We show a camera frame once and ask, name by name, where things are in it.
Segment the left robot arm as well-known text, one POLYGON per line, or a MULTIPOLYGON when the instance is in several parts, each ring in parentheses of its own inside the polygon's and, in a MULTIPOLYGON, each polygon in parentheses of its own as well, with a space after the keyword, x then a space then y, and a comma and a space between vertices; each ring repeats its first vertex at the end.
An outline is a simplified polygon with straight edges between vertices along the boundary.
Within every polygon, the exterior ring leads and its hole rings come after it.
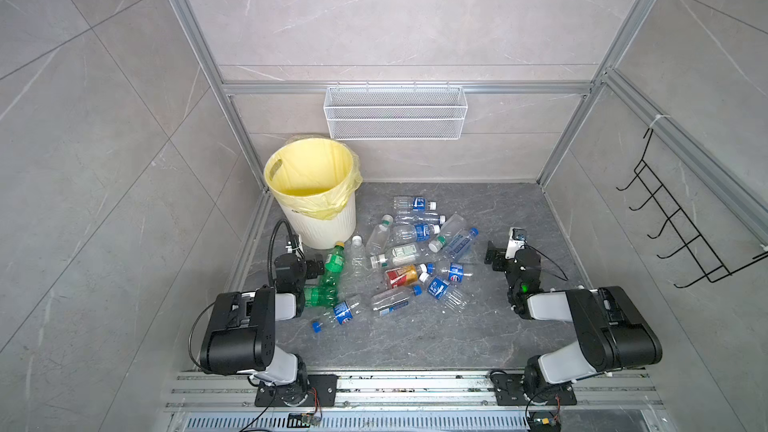
POLYGON ((322 259, 286 253, 270 261, 268 283, 222 293, 211 304, 199 352, 191 357, 208 374, 248 375, 281 393, 305 395, 306 365, 276 344, 276 323, 301 316, 306 281, 324 274, 322 259))

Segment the Pepsi bottle blue cap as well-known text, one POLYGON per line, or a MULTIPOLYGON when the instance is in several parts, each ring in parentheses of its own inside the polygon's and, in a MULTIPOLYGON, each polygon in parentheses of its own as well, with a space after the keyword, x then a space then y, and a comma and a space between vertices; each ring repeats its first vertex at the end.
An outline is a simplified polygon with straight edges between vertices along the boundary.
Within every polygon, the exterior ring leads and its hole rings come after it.
POLYGON ((365 301, 359 295, 348 296, 311 321, 314 334, 357 322, 365 312, 365 301))

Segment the clear bottle red blue label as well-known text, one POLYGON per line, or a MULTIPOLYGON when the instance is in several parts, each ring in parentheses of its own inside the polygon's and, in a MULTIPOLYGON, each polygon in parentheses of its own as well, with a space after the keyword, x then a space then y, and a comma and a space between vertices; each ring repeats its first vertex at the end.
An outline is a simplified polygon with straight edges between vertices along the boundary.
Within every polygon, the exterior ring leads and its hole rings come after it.
POLYGON ((383 317, 410 305, 423 292, 419 285, 402 286, 379 293, 371 298, 371 308, 376 317, 383 317))

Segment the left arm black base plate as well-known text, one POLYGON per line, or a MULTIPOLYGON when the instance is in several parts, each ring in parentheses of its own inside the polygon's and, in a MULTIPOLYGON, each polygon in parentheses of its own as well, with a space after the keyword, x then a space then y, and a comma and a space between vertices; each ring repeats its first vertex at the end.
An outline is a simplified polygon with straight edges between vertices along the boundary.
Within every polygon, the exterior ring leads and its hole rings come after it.
POLYGON ((310 374, 282 386, 267 386, 260 382, 254 405, 256 407, 315 407, 335 404, 339 377, 333 374, 310 374))

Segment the green soda bottle yellow cap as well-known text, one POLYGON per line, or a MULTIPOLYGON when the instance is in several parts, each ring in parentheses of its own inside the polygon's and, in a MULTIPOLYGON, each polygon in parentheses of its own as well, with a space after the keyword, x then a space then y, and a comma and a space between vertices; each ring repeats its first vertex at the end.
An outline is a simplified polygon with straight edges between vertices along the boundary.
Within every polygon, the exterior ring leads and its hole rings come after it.
POLYGON ((304 290, 304 305, 308 308, 330 308, 338 303, 338 289, 345 268, 345 245, 336 242, 324 263, 324 273, 317 285, 307 286, 304 290))

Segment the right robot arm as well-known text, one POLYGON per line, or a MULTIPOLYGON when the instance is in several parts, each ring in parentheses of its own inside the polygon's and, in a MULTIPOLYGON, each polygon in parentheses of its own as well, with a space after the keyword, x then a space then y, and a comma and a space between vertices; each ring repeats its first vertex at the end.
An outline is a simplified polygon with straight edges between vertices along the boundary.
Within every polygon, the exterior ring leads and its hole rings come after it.
POLYGON ((527 244, 508 251, 489 243, 484 263, 505 275, 508 302, 521 319, 565 322, 574 328, 574 342, 526 363, 523 389, 529 397, 661 361, 659 338, 623 288, 546 291, 541 287, 541 254, 527 244))

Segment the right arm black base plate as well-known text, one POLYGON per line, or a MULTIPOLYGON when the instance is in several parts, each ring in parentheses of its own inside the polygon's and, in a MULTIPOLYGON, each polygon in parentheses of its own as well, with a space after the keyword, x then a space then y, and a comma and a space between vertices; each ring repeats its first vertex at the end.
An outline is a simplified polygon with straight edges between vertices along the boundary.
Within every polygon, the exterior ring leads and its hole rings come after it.
POLYGON ((488 374, 499 406, 573 406, 577 399, 570 384, 538 383, 524 373, 492 370, 488 374))

